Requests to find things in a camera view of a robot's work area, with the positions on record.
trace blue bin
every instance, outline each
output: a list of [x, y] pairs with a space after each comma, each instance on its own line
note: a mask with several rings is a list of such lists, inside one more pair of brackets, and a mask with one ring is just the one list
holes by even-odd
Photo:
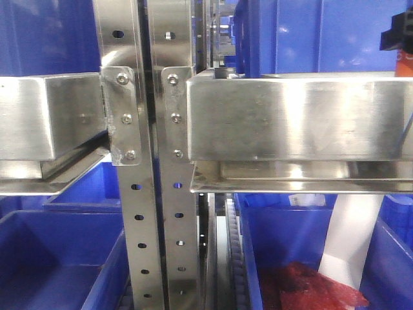
[[386, 195], [380, 217], [413, 249], [413, 195]]
[[[271, 203], [252, 207], [251, 196], [245, 194], [238, 194], [236, 203], [241, 208], [250, 300], [253, 310], [262, 310], [257, 269], [281, 267], [293, 261], [317, 269], [332, 209], [279, 208], [271, 207]], [[413, 252], [379, 219], [360, 287], [370, 301], [366, 309], [413, 309], [412, 287]]]
[[379, 50], [391, 17], [411, 0], [240, 0], [235, 12], [237, 71], [394, 70], [396, 51]]
[[115, 309], [128, 279], [121, 214], [14, 211], [0, 231], [1, 309]]
[[44, 204], [45, 210], [121, 212], [117, 171], [111, 163], [100, 163], [73, 186]]
[[0, 218], [17, 210], [43, 210], [49, 196], [3, 196], [0, 197]]
[[0, 16], [0, 76], [99, 72], [92, 0], [2, 0]]

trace stainless steel shelf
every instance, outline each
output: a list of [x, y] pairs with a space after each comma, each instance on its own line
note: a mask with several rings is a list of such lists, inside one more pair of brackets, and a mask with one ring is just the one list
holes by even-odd
[[[192, 192], [324, 192], [324, 193], [389, 193], [413, 192], [412, 177], [408, 178], [263, 178], [268, 169], [260, 172], [250, 170], [257, 177], [226, 178], [223, 176], [222, 164], [217, 161], [197, 161], [190, 190]], [[406, 164], [407, 174], [412, 173], [411, 163]], [[302, 173], [296, 167], [295, 173]]]

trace metal plate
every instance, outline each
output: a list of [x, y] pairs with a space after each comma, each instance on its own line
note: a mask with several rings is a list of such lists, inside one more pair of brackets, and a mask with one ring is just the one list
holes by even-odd
[[412, 160], [413, 78], [188, 82], [191, 160]]
[[101, 72], [112, 162], [115, 166], [138, 165], [142, 149], [135, 73], [128, 67], [102, 67]]
[[[330, 193], [389, 193], [389, 192], [413, 192], [413, 170], [411, 163], [389, 163], [403, 173], [403, 178], [380, 178], [379, 173], [374, 175], [372, 171], [367, 172], [365, 177], [360, 174], [357, 178], [320, 178], [319, 171], [313, 172], [315, 178], [309, 178], [311, 170], [301, 171], [304, 178], [299, 177], [299, 169], [294, 165], [284, 166], [287, 169], [270, 175], [267, 167], [256, 167], [256, 171], [248, 174], [248, 178], [224, 178], [222, 166], [216, 161], [197, 161], [194, 177], [191, 183], [192, 192], [330, 192]], [[343, 171], [343, 166], [336, 166], [337, 171]]]
[[0, 160], [55, 160], [106, 130], [98, 73], [0, 77]]
[[52, 196], [61, 194], [90, 169], [95, 167], [107, 154], [109, 154], [108, 149], [98, 147], [88, 155], [71, 162], [69, 167], [66, 167], [63, 172], [58, 172], [46, 180], [0, 180], [0, 195]]

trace metal post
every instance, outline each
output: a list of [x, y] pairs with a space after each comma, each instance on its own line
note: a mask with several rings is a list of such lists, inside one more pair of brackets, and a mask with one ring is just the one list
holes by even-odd
[[188, 161], [186, 85], [193, 74], [191, 1], [148, 0], [161, 170], [168, 301], [171, 310], [199, 309], [199, 254], [193, 166]]
[[109, 133], [118, 165], [134, 306], [160, 310], [165, 303], [139, 23], [143, 8], [135, 0], [94, 0], [94, 10], [103, 83], [110, 86], [105, 87], [105, 100], [111, 108]]

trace round hole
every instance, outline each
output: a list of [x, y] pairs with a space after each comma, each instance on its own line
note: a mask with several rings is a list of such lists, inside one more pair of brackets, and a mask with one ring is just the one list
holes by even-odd
[[116, 39], [122, 39], [125, 36], [125, 33], [122, 30], [114, 30], [112, 32], [113, 37]]
[[133, 189], [134, 191], [140, 191], [142, 189], [142, 185], [140, 184], [132, 184], [130, 186], [131, 189]]
[[174, 40], [175, 38], [176, 38], [175, 33], [171, 31], [165, 32], [165, 39], [170, 41], [170, 40]]

